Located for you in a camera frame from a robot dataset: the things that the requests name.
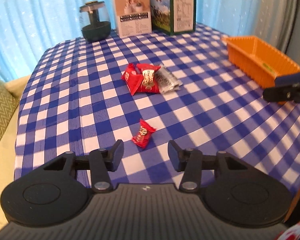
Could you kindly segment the white beige product box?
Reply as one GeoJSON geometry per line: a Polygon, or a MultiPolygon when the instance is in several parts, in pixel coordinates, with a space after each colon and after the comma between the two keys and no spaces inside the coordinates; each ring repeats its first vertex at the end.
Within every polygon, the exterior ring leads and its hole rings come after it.
{"type": "Polygon", "coordinates": [[[152,32],[150,0],[113,0],[113,11],[120,38],[152,32]]]}

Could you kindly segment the blue star curtain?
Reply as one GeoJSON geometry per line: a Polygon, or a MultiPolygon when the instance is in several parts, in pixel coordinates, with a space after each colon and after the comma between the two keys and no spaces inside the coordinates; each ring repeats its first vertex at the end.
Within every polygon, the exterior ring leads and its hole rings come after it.
{"type": "MultiPolygon", "coordinates": [[[[29,75],[59,42],[79,37],[79,8],[95,0],[0,0],[0,79],[29,75]]],[[[108,10],[111,0],[104,1],[108,10]]],[[[254,31],[261,0],[197,0],[196,20],[229,35],[254,31]]]]}

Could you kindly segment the green tea box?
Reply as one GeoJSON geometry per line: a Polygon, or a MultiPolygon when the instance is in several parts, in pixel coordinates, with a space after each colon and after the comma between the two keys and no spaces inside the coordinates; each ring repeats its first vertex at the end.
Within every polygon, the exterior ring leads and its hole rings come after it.
{"type": "Polygon", "coordinates": [[[196,29],[197,0],[150,0],[152,27],[167,35],[196,29]]]}

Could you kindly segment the dark glass humidifier jar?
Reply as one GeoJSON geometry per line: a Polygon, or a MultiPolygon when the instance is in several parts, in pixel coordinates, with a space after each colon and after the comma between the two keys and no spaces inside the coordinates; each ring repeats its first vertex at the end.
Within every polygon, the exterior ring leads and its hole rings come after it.
{"type": "Polygon", "coordinates": [[[88,42],[98,42],[110,35],[111,23],[104,1],[86,2],[79,13],[81,32],[88,42]]]}

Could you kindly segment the silver black snack packet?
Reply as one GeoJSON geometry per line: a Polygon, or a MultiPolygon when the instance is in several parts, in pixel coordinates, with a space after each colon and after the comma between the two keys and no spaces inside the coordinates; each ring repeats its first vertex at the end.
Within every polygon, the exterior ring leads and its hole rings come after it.
{"type": "Polygon", "coordinates": [[[183,83],[175,77],[163,64],[154,74],[155,80],[159,87],[159,92],[165,94],[171,91],[179,90],[183,83]]]}

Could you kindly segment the large red snack packet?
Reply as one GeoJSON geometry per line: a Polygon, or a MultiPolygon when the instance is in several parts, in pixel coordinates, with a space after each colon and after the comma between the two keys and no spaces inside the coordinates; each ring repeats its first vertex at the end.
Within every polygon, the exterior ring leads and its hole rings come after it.
{"type": "Polygon", "coordinates": [[[133,96],[136,93],[160,93],[158,82],[155,79],[160,66],[146,63],[129,63],[121,79],[125,81],[128,90],[133,96]]]}

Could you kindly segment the blue white checkered tablecloth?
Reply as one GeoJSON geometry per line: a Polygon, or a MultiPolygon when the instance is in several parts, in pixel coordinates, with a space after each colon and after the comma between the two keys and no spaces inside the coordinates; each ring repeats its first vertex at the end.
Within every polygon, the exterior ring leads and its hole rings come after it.
{"type": "Polygon", "coordinates": [[[151,33],[47,49],[20,101],[15,178],[66,151],[88,154],[121,139],[125,152],[113,183],[175,183],[169,140],[205,154],[225,150],[300,189],[300,105],[268,104],[262,89],[228,60],[221,33],[198,25],[191,34],[151,33]],[[129,63],[163,64],[182,83],[167,94],[131,96],[129,63]],[[145,149],[134,142],[140,119],[156,131],[145,149]]]}

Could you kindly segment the small red candy packet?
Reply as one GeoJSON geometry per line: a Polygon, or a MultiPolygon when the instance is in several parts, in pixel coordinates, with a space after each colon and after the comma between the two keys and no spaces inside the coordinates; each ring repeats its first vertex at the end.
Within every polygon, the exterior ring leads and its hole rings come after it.
{"type": "Polygon", "coordinates": [[[145,120],[140,119],[140,128],[138,133],[132,137],[132,142],[142,149],[145,149],[151,139],[152,134],[156,131],[145,120]]]}

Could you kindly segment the orange plastic tray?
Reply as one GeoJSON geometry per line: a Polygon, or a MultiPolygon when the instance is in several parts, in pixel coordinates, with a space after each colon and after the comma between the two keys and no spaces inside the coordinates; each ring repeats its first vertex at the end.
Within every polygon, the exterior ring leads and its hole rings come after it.
{"type": "MultiPolygon", "coordinates": [[[[283,52],[256,36],[223,38],[229,61],[254,80],[263,90],[273,87],[278,76],[300,72],[300,66],[283,52]]],[[[300,103],[300,90],[293,100],[300,103]]]]}

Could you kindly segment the cream sofa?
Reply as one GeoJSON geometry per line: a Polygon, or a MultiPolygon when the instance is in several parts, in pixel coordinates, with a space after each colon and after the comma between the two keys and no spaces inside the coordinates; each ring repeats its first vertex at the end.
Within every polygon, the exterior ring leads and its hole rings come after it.
{"type": "MultiPolygon", "coordinates": [[[[6,89],[20,102],[29,76],[3,82],[6,89]]],[[[0,141],[0,196],[3,189],[14,180],[15,140],[17,137],[19,105],[0,141]]],[[[0,206],[0,229],[7,224],[7,219],[0,206]]]]}

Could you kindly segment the grey curtain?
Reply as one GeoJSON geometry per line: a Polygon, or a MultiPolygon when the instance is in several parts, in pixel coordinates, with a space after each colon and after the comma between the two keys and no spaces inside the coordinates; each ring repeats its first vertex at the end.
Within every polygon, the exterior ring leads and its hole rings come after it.
{"type": "Polygon", "coordinates": [[[254,35],[286,52],[300,0],[260,0],[254,35]]]}

